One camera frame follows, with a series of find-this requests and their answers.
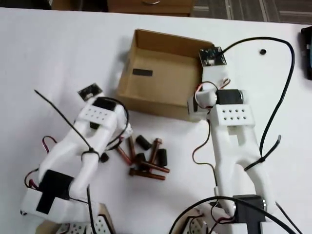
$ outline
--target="cardboard box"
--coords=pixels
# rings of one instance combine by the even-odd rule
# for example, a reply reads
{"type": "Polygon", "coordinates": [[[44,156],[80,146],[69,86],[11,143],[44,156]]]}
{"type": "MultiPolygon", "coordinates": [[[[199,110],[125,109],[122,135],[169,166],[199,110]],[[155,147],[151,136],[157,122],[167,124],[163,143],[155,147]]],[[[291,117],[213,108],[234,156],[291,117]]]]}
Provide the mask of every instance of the cardboard box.
{"type": "Polygon", "coordinates": [[[189,120],[187,100],[201,83],[199,50],[211,42],[137,29],[117,98],[129,110],[189,120]]]}

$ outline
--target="screw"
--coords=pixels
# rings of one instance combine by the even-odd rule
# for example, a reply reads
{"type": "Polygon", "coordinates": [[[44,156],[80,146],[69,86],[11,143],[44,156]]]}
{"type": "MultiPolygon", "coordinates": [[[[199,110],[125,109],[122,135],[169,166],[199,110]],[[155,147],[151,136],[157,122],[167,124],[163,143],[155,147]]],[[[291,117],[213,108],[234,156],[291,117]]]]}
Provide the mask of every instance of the screw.
{"type": "Polygon", "coordinates": [[[117,152],[121,155],[122,159],[129,165],[132,165],[131,159],[127,156],[127,154],[122,150],[120,146],[116,148],[117,152]]]}
{"type": "Polygon", "coordinates": [[[165,172],[165,173],[169,173],[170,169],[165,168],[165,167],[158,167],[157,165],[153,164],[153,163],[149,163],[149,162],[144,162],[144,161],[140,161],[138,162],[139,165],[144,165],[149,167],[150,169],[155,169],[161,172],[165,172]]]}
{"type": "Polygon", "coordinates": [[[166,177],[164,177],[162,175],[156,175],[156,174],[152,174],[152,173],[149,173],[149,172],[141,172],[141,171],[135,170],[134,168],[130,168],[129,175],[131,175],[131,176],[141,176],[141,177],[152,178],[152,179],[159,179],[159,180],[165,180],[166,179],[166,177]]]}
{"type": "Polygon", "coordinates": [[[135,152],[135,145],[133,143],[132,136],[128,138],[128,143],[129,143],[129,148],[130,148],[130,158],[131,158],[131,161],[134,161],[136,158],[136,152],[135,152]]]}
{"type": "Polygon", "coordinates": [[[159,146],[162,144],[162,139],[160,138],[156,138],[154,140],[154,144],[153,144],[153,149],[152,149],[152,153],[151,153],[151,157],[150,160],[148,161],[149,163],[155,163],[155,159],[156,159],[156,153],[157,150],[159,148],[159,146]]]}

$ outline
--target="black zip tie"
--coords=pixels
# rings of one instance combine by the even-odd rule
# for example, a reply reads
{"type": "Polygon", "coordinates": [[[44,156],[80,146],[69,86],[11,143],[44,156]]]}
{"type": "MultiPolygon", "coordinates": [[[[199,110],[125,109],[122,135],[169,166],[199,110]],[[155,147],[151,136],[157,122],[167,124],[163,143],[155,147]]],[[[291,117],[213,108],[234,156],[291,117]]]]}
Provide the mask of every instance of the black zip tie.
{"type": "Polygon", "coordinates": [[[254,167],[258,163],[264,162],[267,159],[267,157],[278,147],[279,143],[281,142],[281,139],[282,136],[278,135],[277,141],[275,142],[274,146],[272,146],[272,148],[270,148],[270,150],[263,157],[259,158],[256,162],[253,162],[249,166],[245,167],[244,171],[248,171],[250,168],[254,167]]]}
{"type": "Polygon", "coordinates": [[[88,151],[85,151],[85,152],[83,152],[83,153],[81,154],[81,161],[82,161],[82,156],[83,156],[84,154],[89,154],[89,153],[97,154],[98,159],[100,160],[101,157],[100,157],[99,153],[98,153],[97,151],[95,151],[93,148],[90,148],[88,151]]]}

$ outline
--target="black device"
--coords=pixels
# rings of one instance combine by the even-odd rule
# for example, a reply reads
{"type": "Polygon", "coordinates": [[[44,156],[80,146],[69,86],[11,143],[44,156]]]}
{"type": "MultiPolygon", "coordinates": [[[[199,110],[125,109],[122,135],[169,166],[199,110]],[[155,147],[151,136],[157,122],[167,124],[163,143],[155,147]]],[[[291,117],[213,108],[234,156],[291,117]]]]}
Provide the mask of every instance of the black device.
{"type": "Polygon", "coordinates": [[[312,26],[301,29],[301,34],[304,38],[307,51],[307,75],[308,79],[312,80],[312,26]]]}

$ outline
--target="white tabletop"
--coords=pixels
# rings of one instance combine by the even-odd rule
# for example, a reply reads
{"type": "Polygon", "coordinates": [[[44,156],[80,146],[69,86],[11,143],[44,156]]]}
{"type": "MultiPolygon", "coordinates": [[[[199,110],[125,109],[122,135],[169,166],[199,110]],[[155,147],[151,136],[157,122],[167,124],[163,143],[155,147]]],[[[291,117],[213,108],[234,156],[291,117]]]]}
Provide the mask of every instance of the white tabletop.
{"type": "MultiPolygon", "coordinates": [[[[304,78],[298,32],[304,25],[143,15],[0,9],[0,227],[3,233],[33,233],[42,220],[20,215],[25,174],[45,157],[40,140],[58,140],[69,127],[41,98],[51,99],[70,120],[84,105],[77,91],[96,82],[106,95],[118,85],[132,35],[137,28],[212,41],[225,48],[239,39],[272,36],[288,40],[296,67],[284,103],[268,133],[264,151],[282,135],[265,162],[278,202],[304,233],[311,213],[312,81],[304,78]]],[[[263,129],[283,89],[290,66],[288,48],[271,41],[241,44],[226,53],[231,79],[250,94],[256,135],[263,129]],[[265,56],[259,55],[266,49],[265,56]]],[[[129,177],[116,153],[100,165],[91,185],[93,200],[105,203],[118,233],[164,234],[189,205],[212,196],[209,167],[192,162],[191,152],[207,134],[205,122],[189,123],[131,112],[135,135],[160,137],[171,173],[166,181],[129,177]]],[[[212,142],[198,160],[215,162],[212,142]]],[[[75,175],[79,160],[64,166],[75,175]]],[[[250,182],[234,190],[246,193],[250,182]]]]}

